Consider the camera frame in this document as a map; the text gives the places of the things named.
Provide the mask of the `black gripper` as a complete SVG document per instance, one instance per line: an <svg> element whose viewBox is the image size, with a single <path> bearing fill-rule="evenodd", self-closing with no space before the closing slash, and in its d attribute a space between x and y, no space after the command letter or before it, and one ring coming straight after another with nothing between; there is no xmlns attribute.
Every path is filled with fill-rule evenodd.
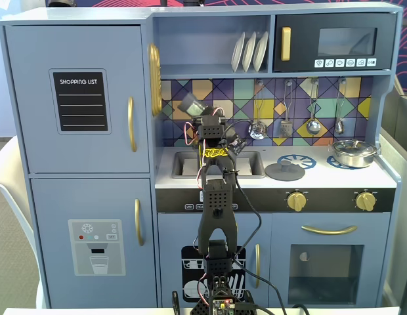
<svg viewBox="0 0 407 315"><path fill-rule="evenodd" d="M218 126L225 124L225 117L212 115L214 112L214 107L207 106L203 110L203 116L201 117L201 125L202 126Z"/></svg>

